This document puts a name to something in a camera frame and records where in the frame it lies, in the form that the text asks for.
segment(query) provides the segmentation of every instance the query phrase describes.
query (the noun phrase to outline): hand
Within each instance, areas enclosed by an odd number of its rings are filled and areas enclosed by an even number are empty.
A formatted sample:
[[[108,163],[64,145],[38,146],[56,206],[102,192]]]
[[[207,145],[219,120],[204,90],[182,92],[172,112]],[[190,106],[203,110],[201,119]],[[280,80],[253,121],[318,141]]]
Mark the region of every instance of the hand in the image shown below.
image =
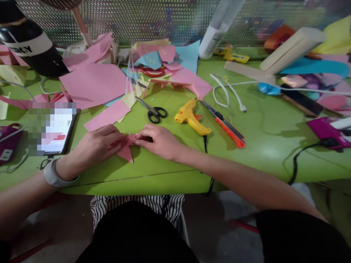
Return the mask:
[[[127,137],[112,124],[83,136],[76,148],[59,159],[56,172],[62,180],[71,181],[90,167],[116,154],[127,142]]]
[[[134,144],[171,161],[176,161],[177,157],[186,148],[185,145],[177,141],[168,129],[152,124],[145,125],[136,139]]]

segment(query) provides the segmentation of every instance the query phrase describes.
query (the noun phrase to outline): striped shorts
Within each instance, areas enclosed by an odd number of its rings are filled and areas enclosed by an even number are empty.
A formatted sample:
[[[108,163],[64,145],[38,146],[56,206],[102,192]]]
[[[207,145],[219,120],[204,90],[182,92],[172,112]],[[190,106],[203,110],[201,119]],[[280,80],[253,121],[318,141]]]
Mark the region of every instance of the striped shorts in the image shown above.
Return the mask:
[[[176,227],[177,220],[182,210],[184,195],[127,195],[103,196],[96,195],[90,201],[90,209],[94,219],[94,231],[101,218],[109,211],[129,201],[138,201],[150,207],[155,213],[163,215]]]

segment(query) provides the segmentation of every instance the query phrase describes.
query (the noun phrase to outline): metal mesh panel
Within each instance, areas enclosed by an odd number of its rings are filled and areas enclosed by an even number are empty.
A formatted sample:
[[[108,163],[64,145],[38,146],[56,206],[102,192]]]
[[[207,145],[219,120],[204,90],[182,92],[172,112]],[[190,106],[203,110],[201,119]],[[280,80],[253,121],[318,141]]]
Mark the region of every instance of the metal mesh panel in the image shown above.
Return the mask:
[[[34,0],[17,0],[25,14],[61,46],[82,40],[70,12]],[[283,23],[299,29],[351,14],[348,0],[246,0],[223,44],[261,45]],[[113,31],[121,46],[170,38],[183,45],[205,34],[219,0],[83,0],[79,9],[93,39]]]

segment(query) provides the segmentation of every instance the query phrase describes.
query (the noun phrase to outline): green table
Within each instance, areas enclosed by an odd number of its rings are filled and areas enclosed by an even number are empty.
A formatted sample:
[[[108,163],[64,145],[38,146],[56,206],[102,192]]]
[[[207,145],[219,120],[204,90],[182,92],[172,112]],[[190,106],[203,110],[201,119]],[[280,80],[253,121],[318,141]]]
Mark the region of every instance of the green table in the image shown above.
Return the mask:
[[[248,65],[258,67],[259,62]],[[224,61],[214,57],[208,61],[201,61],[198,75],[209,84],[217,83],[210,77],[210,73],[228,76],[230,83],[250,81],[249,78],[223,69]],[[41,77],[33,71],[28,73],[29,90],[40,94],[39,81]],[[45,83],[47,91],[59,91],[58,80],[48,80]],[[292,157],[302,147],[317,142],[317,137],[308,128],[306,122],[310,119],[296,107],[278,96],[268,96],[260,93],[255,84],[244,84],[235,87],[247,113],[239,111],[238,102],[229,90],[231,106],[223,108],[215,104],[212,93],[205,100],[214,109],[219,110],[228,120],[231,120],[246,139],[246,148],[238,149],[230,137],[214,121],[213,116],[198,104],[194,113],[203,116],[202,124],[212,130],[208,136],[208,152],[216,156],[237,161],[256,169],[272,173],[284,181],[288,181],[292,174]],[[11,98],[29,99],[29,95],[18,87],[5,86],[4,95],[11,91]],[[223,97],[223,91],[218,88],[218,96]],[[162,119],[160,125],[170,129],[177,139],[195,149],[204,151],[203,138],[188,124],[179,124],[174,116],[179,109],[195,96],[189,90],[177,87],[155,85],[145,96],[145,101],[151,106],[164,107],[169,117]],[[97,106],[83,110],[75,124],[70,149],[73,149],[82,136],[87,132],[84,124],[103,110]],[[19,122],[27,124],[27,111],[9,106],[7,120],[0,121],[0,125]],[[137,133],[148,123],[147,111],[140,104],[135,103],[121,123],[115,126],[124,133]],[[22,137],[16,158],[11,163],[18,163],[27,147],[26,134]],[[82,174],[73,186],[63,189],[64,193],[89,195],[160,195],[179,193],[202,193],[208,190],[210,178],[191,167],[162,160],[161,158],[141,149],[131,147],[134,164],[114,156],[103,164]],[[0,174],[0,191],[7,189],[20,181],[32,176],[38,171],[41,161],[45,157],[29,157],[26,162],[10,174]],[[316,182],[350,177],[351,149],[344,153],[337,153],[325,148],[313,148],[303,152],[298,159],[297,182]],[[214,190],[224,187],[215,183]]]

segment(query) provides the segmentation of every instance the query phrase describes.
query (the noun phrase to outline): smartwatch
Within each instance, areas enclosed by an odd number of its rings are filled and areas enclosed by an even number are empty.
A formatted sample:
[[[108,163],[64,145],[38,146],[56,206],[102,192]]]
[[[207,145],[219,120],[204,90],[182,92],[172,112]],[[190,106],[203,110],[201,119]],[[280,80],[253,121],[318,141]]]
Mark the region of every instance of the smartwatch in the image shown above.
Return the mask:
[[[57,173],[55,171],[55,166],[56,166],[57,161],[58,161],[58,159],[55,159],[55,160],[49,162],[43,170],[45,180],[48,182],[49,185],[59,187],[59,188],[67,187],[79,179],[79,176],[78,176],[73,181],[67,182],[67,181],[62,180],[57,175]]]

